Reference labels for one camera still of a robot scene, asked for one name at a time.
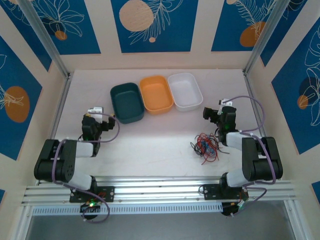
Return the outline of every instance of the black mounting plate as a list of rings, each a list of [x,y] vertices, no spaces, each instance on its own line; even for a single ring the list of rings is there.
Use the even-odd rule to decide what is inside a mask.
[[[242,187],[227,187],[222,190],[220,184],[204,184],[204,200],[237,200],[245,196]]]
[[[114,186],[98,186],[96,187],[96,192],[99,197],[102,197],[107,203],[112,203],[115,197],[115,187]],[[84,194],[79,191],[72,192],[70,194],[70,203],[86,203],[94,199],[91,195]]]

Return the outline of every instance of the vent grille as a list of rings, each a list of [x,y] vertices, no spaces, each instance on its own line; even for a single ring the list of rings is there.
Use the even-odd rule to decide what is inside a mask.
[[[176,213],[217,213],[222,212],[223,207],[220,202],[209,203],[176,203],[176,204],[110,204],[110,214],[176,214]],[[106,214],[106,206],[86,213],[86,215]],[[33,209],[33,216],[71,216],[79,215],[79,205],[66,206],[36,206]]]

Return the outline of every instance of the cream wall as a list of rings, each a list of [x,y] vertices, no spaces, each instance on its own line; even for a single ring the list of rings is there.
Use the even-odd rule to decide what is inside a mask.
[[[311,183],[320,181],[320,145],[298,154],[271,82],[319,17],[319,0],[308,0],[267,66],[259,60],[249,75],[255,96],[265,107],[267,134],[276,139],[283,176],[294,183],[315,239],[320,236],[320,206]]]
[[[5,240],[9,237],[13,217],[21,204],[26,186],[35,183],[33,169],[42,145],[51,132],[65,81],[54,64],[49,72],[45,70],[1,7],[0,23],[1,37],[42,85],[17,161],[0,154],[0,189],[6,191],[0,206],[0,239]]]
[[[251,51],[211,52],[224,1],[198,1],[191,52],[122,54],[111,1],[85,0],[101,54],[63,55],[62,59],[71,71],[75,69],[141,68],[242,69]]]

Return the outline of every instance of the white line drawing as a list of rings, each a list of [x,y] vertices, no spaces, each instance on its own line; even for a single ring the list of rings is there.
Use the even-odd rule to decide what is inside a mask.
[[[0,54],[0,70],[6,63],[7,56],[4,54]],[[0,110],[3,109],[5,105],[10,106],[10,104],[17,104],[23,106],[24,103],[21,102],[24,97],[14,97],[8,94],[0,85]]]
[[[227,4],[237,6],[238,12],[240,16],[245,19],[249,26],[248,28],[254,30],[254,41],[251,41],[253,44],[244,45],[244,47],[253,47],[255,45],[277,1],[279,0],[264,0],[262,6],[258,7],[256,0],[226,0]],[[282,16],[287,20],[289,12],[298,11],[305,1],[306,0],[290,1]]]
[[[122,25],[129,31],[130,45],[139,40],[154,43],[166,26],[170,26],[169,13],[175,11],[184,0],[129,0],[119,12]]]
[[[29,25],[19,6],[11,1],[2,0],[17,19]],[[69,0],[32,0],[31,3],[50,35],[61,41],[67,39],[67,32],[82,37],[83,32],[78,24],[85,19],[85,15],[70,10]]]
[[[304,64],[309,78],[309,86],[298,98],[300,109],[311,107],[311,126],[320,124],[320,26],[313,34],[305,55]]]

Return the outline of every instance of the white container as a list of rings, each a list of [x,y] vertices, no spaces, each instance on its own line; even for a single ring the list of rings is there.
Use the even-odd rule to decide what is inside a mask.
[[[171,75],[168,84],[175,107],[180,112],[191,111],[200,106],[204,97],[195,77],[188,72]]]

